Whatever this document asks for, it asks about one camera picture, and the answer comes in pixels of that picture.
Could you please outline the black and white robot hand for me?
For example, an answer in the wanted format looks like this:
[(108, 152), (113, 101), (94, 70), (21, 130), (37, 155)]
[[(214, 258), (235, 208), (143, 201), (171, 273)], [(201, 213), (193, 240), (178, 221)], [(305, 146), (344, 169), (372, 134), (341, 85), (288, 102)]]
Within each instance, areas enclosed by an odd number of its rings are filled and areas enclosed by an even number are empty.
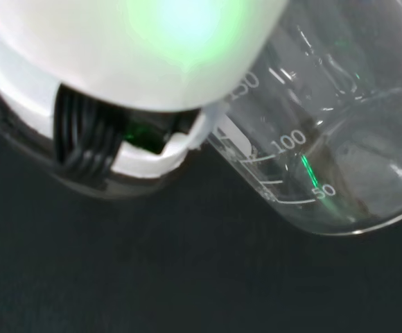
[(96, 198), (164, 187), (286, 1), (0, 1), (0, 136)]

